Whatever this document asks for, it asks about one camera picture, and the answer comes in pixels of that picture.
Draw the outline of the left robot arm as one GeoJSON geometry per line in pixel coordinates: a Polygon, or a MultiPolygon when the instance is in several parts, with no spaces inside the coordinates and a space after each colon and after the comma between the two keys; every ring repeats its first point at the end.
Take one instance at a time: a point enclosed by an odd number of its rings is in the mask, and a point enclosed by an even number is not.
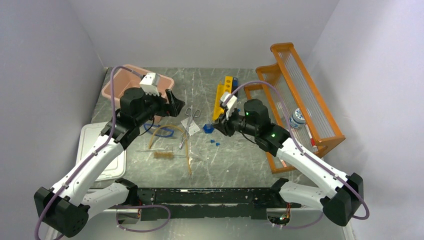
{"type": "Polygon", "coordinates": [[[141,126],[155,116],[177,117],[185,102],[170,89],[161,95],[148,95],[142,88],[131,87],[120,98],[120,108],[100,132],[91,151],[50,188],[40,187],[34,194],[38,220],[34,230],[39,239],[41,223],[61,236],[74,237],[89,219],[106,209],[122,205],[141,207],[138,186],[119,178],[109,187],[88,194],[89,188],[104,169],[140,135],[141,126]]]}

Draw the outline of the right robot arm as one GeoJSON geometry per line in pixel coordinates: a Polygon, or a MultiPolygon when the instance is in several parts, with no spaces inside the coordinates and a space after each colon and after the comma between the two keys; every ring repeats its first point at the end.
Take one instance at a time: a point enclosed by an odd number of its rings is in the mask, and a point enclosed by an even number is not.
{"type": "Polygon", "coordinates": [[[334,224],[345,227],[354,218],[364,199],[364,180],[357,174],[347,174],[332,167],[306,147],[295,142],[288,130],[271,121],[268,108],[259,99],[244,103],[244,114],[237,109],[237,101],[220,100],[224,112],[213,126],[223,135],[235,132],[252,136],[254,144],[273,157],[288,162],[315,183],[315,187],[290,180],[270,193],[275,207],[296,203],[320,210],[334,224]]]}

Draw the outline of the blue base graduated cylinder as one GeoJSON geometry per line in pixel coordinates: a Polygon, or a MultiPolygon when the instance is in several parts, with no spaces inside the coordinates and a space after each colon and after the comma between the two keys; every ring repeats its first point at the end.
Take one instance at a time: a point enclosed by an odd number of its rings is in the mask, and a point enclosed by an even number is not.
{"type": "Polygon", "coordinates": [[[202,127],[202,130],[205,134],[211,134],[214,132],[214,121],[213,120],[207,120],[205,124],[202,127]]]}

